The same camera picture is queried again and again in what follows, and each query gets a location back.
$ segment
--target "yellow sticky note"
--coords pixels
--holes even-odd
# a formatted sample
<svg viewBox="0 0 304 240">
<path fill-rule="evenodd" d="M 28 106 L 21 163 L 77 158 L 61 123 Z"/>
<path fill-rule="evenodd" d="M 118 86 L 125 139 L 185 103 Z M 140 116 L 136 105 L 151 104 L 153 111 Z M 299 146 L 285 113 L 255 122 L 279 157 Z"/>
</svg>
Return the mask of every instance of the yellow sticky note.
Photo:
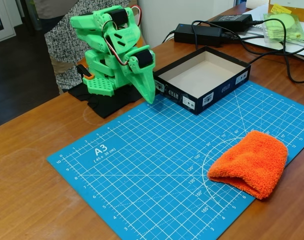
<svg viewBox="0 0 304 240">
<path fill-rule="evenodd" d="M 292 13 L 291 10 L 279 5 L 279 4 L 274 4 L 272 9 L 271 9 L 271 13 L 274 13 L 274 14 L 290 14 Z"/>
</svg>

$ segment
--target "green item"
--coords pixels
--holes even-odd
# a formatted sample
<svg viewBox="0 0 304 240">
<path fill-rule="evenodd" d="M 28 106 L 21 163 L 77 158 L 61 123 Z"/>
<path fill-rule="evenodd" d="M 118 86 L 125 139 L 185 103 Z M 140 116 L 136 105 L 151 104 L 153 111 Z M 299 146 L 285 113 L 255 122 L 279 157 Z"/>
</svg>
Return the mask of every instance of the green item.
<svg viewBox="0 0 304 240">
<path fill-rule="evenodd" d="M 117 25 L 112 21 L 112 16 L 124 10 L 127 22 L 122 22 L 123 18 L 116 17 L 116 21 L 121 21 Z M 154 52 L 149 50 L 149 45 L 135 47 L 141 31 L 130 7 L 112 6 L 85 15 L 73 16 L 70 23 L 77 37 L 92 48 L 85 52 L 85 59 L 88 71 L 94 77 L 83 78 L 89 93 L 113 96 L 116 89 L 124 85 L 134 85 L 148 103 L 153 103 L 156 94 L 153 78 L 156 57 Z M 150 54 L 150 62 L 142 59 L 146 54 Z"/>
<path fill-rule="evenodd" d="M 264 20 L 278 19 L 281 20 L 286 28 L 287 41 L 301 41 L 304 42 L 304 31 L 301 27 L 299 17 L 294 14 L 288 13 L 267 13 L 263 15 Z M 265 39 L 282 42 L 284 40 L 284 29 L 279 21 L 267 21 L 263 25 L 263 32 Z"/>
</svg>

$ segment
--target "person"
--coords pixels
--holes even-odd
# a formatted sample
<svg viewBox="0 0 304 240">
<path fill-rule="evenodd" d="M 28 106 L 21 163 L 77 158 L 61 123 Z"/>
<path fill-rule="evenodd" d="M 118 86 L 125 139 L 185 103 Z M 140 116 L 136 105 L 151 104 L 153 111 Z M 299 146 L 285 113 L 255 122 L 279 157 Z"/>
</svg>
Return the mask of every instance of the person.
<svg viewBox="0 0 304 240">
<path fill-rule="evenodd" d="M 60 93 L 82 82 L 76 64 L 90 49 L 78 39 L 70 18 L 114 5 L 127 7 L 130 0 L 34 0 Z"/>
</svg>

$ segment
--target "robotic arm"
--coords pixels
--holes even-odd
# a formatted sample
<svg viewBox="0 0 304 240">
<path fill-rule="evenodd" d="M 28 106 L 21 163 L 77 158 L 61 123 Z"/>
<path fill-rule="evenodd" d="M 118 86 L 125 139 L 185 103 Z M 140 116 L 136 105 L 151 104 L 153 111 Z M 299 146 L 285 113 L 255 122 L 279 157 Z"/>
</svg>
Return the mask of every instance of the robotic arm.
<svg viewBox="0 0 304 240">
<path fill-rule="evenodd" d="M 155 54 L 148 45 L 135 46 L 141 31 L 130 7 L 112 6 L 74 16 L 70 23 L 78 38 L 93 48 L 85 52 L 88 71 L 82 68 L 89 93 L 113 96 L 114 90 L 129 84 L 148 103 L 154 101 Z"/>
</svg>

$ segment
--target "orange towel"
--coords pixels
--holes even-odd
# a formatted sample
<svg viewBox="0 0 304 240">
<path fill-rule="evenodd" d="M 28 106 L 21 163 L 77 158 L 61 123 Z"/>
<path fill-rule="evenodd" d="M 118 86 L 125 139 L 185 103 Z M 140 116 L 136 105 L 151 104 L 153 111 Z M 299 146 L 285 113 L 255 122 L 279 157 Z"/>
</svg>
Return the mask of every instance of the orange towel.
<svg viewBox="0 0 304 240">
<path fill-rule="evenodd" d="M 264 199 L 277 185 L 287 156 L 287 147 L 282 142 L 268 134 L 251 131 L 213 163 L 207 176 Z"/>
</svg>

